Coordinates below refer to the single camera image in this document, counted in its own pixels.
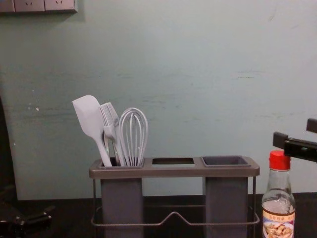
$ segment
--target light blue wall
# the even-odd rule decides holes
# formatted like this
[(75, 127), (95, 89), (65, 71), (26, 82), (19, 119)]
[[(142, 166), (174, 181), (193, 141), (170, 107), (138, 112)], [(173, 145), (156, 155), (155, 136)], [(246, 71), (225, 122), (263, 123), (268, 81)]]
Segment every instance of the light blue wall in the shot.
[[(311, 0), (82, 0), (75, 15), (1, 17), (19, 199), (91, 197), (99, 153), (71, 103), (87, 94), (145, 112), (146, 156), (250, 156), (264, 192), (274, 131), (317, 140), (305, 133), (316, 75)], [(291, 176), (295, 192), (317, 191), (316, 164), (293, 159)], [(201, 179), (145, 189), (200, 194)]]

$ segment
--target sauce bottle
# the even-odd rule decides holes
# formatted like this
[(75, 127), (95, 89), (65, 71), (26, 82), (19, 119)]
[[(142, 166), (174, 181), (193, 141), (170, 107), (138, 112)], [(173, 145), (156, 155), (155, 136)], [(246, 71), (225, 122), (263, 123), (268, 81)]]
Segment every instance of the sauce bottle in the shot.
[(291, 158), (283, 150), (271, 151), (269, 179), (262, 198), (263, 238), (293, 238), (295, 199), (289, 178)]

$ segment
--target utensil caddy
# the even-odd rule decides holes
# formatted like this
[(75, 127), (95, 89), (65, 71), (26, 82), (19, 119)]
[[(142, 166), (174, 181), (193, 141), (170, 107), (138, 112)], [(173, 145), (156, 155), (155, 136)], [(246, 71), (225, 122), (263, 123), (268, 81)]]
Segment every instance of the utensil caddy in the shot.
[[(144, 238), (144, 227), (159, 227), (172, 216), (178, 216), (192, 227), (205, 227), (205, 238), (246, 238), (247, 226), (255, 225), (256, 177), (260, 167), (249, 157), (203, 156), (193, 158), (145, 158), (139, 167), (104, 167), (101, 160), (89, 169), (93, 179), (96, 228), (104, 228), (106, 238)], [(204, 222), (192, 223), (182, 214), (172, 211), (157, 223), (146, 223), (142, 178), (202, 177), (205, 196)], [(253, 178), (252, 217), (248, 221), (248, 178)], [(96, 207), (96, 180), (101, 181), (102, 207)], [(103, 224), (97, 223), (102, 211)]]

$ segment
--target food picture on label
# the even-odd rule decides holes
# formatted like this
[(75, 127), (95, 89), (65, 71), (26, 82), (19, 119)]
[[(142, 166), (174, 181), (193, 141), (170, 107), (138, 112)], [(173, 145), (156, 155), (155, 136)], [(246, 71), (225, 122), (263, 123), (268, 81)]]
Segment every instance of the food picture on label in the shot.
[(263, 232), (266, 238), (292, 238), (294, 227), (290, 223), (265, 222)]

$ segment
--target electrical socket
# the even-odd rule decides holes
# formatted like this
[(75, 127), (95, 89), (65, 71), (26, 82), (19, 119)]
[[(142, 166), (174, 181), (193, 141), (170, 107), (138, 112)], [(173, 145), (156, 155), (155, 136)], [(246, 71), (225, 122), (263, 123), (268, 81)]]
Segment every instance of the electrical socket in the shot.
[(45, 11), (77, 11), (75, 0), (44, 0)]
[(0, 0), (0, 12), (14, 12), (13, 0)]
[(44, 11), (44, 0), (14, 0), (15, 11)]

